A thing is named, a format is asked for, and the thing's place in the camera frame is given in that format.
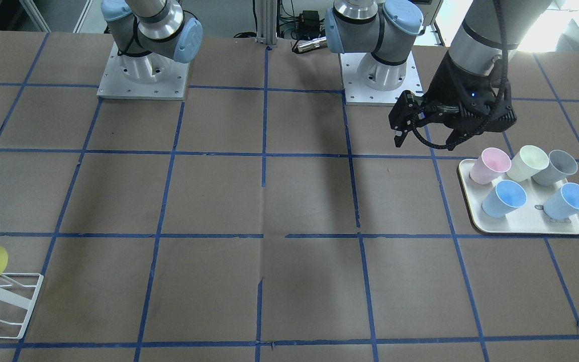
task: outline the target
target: white tray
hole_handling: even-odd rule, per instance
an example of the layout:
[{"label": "white tray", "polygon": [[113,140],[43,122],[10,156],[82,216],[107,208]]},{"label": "white tray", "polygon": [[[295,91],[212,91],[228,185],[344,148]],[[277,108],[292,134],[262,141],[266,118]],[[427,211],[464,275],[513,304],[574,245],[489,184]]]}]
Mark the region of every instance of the white tray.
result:
[{"label": "white tray", "polygon": [[459,163],[459,181],[464,191],[468,213],[473,225],[488,234],[572,234],[579,235],[579,213],[568,219],[554,220],[544,213],[542,205],[567,181],[562,179],[551,186],[540,186],[532,179],[519,183],[526,191],[526,204],[503,218],[494,218],[482,210],[482,201],[506,174],[494,179],[490,184],[480,185],[469,178],[468,174],[475,160]]}]

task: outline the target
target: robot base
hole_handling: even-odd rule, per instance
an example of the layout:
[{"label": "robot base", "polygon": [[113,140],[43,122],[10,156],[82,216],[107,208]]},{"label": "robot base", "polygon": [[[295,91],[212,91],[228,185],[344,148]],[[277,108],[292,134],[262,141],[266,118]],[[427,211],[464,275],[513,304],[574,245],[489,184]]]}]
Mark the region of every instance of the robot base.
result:
[{"label": "robot base", "polygon": [[171,62],[169,76],[154,83],[138,83],[124,74],[118,48],[115,43],[104,75],[97,90],[97,96],[106,99],[152,99],[159,101],[184,101],[189,64]]},{"label": "robot base", "polygon": [[395,105],[403,91],[409,89],[417,95],[423,94],[419,72],[414,64],[412,53],[408,55],[408,72],[402,85],[393,91],[378,91],[363,84],[356,72],[365,53],[345,53],[340,55],[341,73],[345,87],[345,103],[354,106]]}]

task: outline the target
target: blue joint cap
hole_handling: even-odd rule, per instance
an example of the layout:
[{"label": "blue joint cap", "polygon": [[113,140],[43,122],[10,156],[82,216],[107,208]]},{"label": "blue joint cap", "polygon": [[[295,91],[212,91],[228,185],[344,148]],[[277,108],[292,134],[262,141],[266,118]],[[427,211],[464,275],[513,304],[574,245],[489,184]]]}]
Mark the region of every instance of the blue joint cap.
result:
[{"label": "blue joint cap", "polygon": [[338,32],[336,17],[332,9],[326,10],[326,37],[328,38],[328,49],[333,53],[343,54],[343,41],[341,34]]},{"label": "blue joint cap", "polygon": [[190,18],[184,24],[180,37],[175,45],[173,60],[179,63],[189,63],[200,50],[203,42],[203,26],[196,18]]},{"label": "blue joint cap", "polygon": [[133,14],[129,5],[124,0],[104,0],[102,2],[102,15],[106,22],[115,21]]},{"label": "blue joint cap", "polygon": [[423,24],[423,14],[417,5],[408,0],[386,0],[383,4],[385,17],[395,27],[410,35],[418,35]]}]

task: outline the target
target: floor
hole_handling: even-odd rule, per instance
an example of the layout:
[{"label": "floor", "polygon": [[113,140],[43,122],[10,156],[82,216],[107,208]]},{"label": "floor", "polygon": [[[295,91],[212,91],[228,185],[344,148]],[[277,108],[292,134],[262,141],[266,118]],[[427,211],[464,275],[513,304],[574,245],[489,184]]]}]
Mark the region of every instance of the floor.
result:
[{"label": "floor", "polygon": [[[98,99],[112,41],[0,32],[0,245],[45,275],[0,361],[579,361],[579,236],[480,234],[456,172],[579,164],[579,53],[519,52],[518,124],[451,153],[395,149],[282,40],[206,38],[184,103]],[[414,48],[424,87],[444,51]]]}]

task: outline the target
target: cup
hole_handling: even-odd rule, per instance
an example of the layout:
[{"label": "cup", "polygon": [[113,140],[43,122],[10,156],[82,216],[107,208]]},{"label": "cup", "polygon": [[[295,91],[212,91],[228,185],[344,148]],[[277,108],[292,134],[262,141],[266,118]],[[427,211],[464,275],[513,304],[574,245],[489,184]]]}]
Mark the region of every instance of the cup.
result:
[{"label": "cup", "polygon": [[555,220],[563,220],[579,213],[579,185],[565,183],[544,203],[544,213]]},{"label": "cup", "polygon": [[470,178],[478,184],[486,185],[505,174],[511,168],[511,159],[501,149],[489,147],[482,151],[473,168],[470,169]]},{"label": "cup", "polygon": [[549,186],[577,172],[577,162],[573,157],[560,149],[549,153],[549,165],[533,176],[534,181],[542,186]]},{"label": "cup", "polygon": [[500,181],[482,202],[482,210],[489,216],[501,218],[526,204],[526,192],[510,179]]},{"label": "cup", "polygon": [[508,177],[518,183],[549,166],[549,156],[540,147],[526,145],[515,154]]}]

